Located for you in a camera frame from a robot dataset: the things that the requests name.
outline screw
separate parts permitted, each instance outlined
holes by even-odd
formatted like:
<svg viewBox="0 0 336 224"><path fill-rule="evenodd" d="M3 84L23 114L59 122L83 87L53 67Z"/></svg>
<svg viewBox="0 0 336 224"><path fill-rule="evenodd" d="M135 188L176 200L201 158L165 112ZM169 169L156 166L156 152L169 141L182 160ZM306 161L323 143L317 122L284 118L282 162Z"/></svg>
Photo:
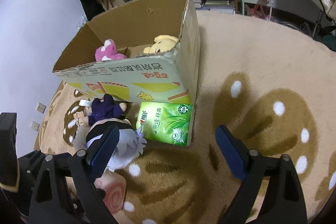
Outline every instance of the screw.
<svg viewBox="0 0 336 224"><path fill-rule="evenodd" d="M53 159L53 156L52 155L47 155L46 157L45 157L45 160L46 161L51 161Z"/></svg>
<svg viewBox="0 0 336 224"><path fill-rule="evenodd" d="M287 154L283 154L282 155L282 158L285 160L285 161L289 161L291 159L291 157Z"/></svg>
<svg viewBox="0 0 336 224"><path fill-rule="evenodd" d="M77 152L77 156L78 157L82 157L82 156L84 156L86 154L86 151L85 150L79 150L78 152Z"/></svg>
<svg viewBox="0 0 336 224"><path fill-rule="evenodd" d="M258 153L258 151L257 151L257 150L255 150L255 149L252 149L252 150L250 150L250 155L251 155L251 156L253 156L253 157L256 157L256 156L258 156L258 155L259 155L259 153Z"/></svg>

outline tissue box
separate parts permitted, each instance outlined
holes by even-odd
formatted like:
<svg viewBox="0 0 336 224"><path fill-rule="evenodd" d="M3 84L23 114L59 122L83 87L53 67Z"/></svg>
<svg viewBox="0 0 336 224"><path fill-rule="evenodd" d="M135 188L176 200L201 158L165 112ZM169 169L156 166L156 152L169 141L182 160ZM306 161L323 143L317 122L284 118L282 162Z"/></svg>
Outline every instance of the tissue box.
<svg viewBox="0 0 336 224"><path fill-rule="evenodd" d="M136 127L142 126L145 139L188 146L193 114L189 104L142 102Z"/></svg>

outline tag on doll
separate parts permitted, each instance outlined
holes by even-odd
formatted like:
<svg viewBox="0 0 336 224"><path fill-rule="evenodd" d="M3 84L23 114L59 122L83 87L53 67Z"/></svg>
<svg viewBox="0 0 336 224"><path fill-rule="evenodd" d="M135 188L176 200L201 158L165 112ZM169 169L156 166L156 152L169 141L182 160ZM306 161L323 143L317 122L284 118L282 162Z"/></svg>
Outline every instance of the tag on doll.
<svg viewBox="0 0 336 224"><path fill-rule="evenodd" d="M79 101L79 105L80 105L80 106L88 106L88 107L91 107L91 106L92 106L92 101L88 101L88 100L84 100L84 99L82 99L82 100Z"/></svg>
<svg viewBox="0 0 336 224"><path fill-rule="evenodd" d="M73 114L73 117L75 118L76 121L76 125L77 126L86 126L86 122L85 122L85 116L84 116L84 112L76 112L75 114Z"/></svg>

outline plush doll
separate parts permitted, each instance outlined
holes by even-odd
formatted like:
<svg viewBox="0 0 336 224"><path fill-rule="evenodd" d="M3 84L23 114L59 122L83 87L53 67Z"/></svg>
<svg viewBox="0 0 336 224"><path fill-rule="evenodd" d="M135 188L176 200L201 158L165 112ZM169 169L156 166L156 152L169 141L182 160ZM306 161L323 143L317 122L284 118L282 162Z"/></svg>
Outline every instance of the plush doll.
<svg viewBox="0 0 336 224"><path fill-rule="evenodd" d="M151 47L146 47L143 53L158 53L170 51L177 43L178 38L171 35L159 35L154 38L155 44Z"/></svg>
<svg viewBox="0 0 336 224"><path fill-rule="evenodd" d="M142 127L133 130L127 119L103 119L97 121L91 128L79 126L72 144L76 150L86 150L95 140L102 137L105 129L109 126L118 127L120 133L117 148L106 166L108 170L113 172L125 168L143 153L147 141L143 138Z"/></svg>
<svg viewBox="0 0 336 224"><path fill-rule="evenodd" d="M95 122L107 118L120 118L126 110L126 104L115 104L112 95L105 94L101 102L99 98L95 98L91 106L92 112L89 116L84 117L83 113L77 112L74 114L78 125L93 126Z"/></svg>
<svg viewBox="0 0 336 224"><path fill-rule="evenodd" d="M104 46L99 47L95 53L96 61L119 60L127 58L126 55L118 53L117 47L112 39L105 40Z"/></svg>

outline yellow graphic on box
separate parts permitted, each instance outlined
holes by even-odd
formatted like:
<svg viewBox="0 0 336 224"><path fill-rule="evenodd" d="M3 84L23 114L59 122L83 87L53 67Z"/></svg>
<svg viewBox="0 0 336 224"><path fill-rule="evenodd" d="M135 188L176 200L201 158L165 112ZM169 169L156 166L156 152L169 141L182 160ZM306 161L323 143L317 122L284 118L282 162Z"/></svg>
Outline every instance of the yellow graphic on box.
<svg viewBox="0 0 336 224"><path fill-rule="evenodd" d="M68 83L69 85L73 86L75 89L82 89L81 83Z"/></svg>
<svg viewBox="0 0 336 224"><path fill-rule="evenodd" d="M86 83L86 85L93 90L95 93L99 94L105 94L106 92L104 91L104 88L100 85L100 83L97 84L91 84L91 83Z"/></svg>
<svg viewBox="0 0 336 224"><path fill-rule="evenodd" d="M144 100L144 101L151 101L151 100L154 100L154 98L152 96L150 96L148 93L145 93L143 91L141 91L138 96L138 98L140 98L141 100Z"/></svg>
<svg viewBox="0 0 336 224"><path fill-rule="evenodd" d="M185 95L185 96L182 96L182 97L179 97L179 98L176 98L176 99L173 99L173 100L170 100L169 102L174 103L174 104L186 104L186 105L188 105L188 104L192 105L193 104L189 94Z"/></svg>
<svg viewBox="0 0 336 224"><path fill-rule="evenodd" d="M101 83L106 93L114 96L115 98L121 98L125 101L129 101L129 88L125 85L118 83Z"/></svg>
<svg viewBox="0 0 336 224"><path fill-rule="evenodd" d="M178 85L173 83L132 83L132 84L155 93L165 92L169 90L176 90L180 88Z"/></svg>
<svg viewBox="0 0 336 224"><path fill-rule="evenodd" d="M84 93L85 95L87 95L89 97L96 97L96 94L94 92L92 92L91 90L87 90L86 92L82 92L82 93Z"/></svg>
<svg viewBox="0 0 336 224"><path fill-rule="evenodd" d="M185 92L168 97L169 102L175 104L192 104L191 97L189 95L189 89Z"/></svg>

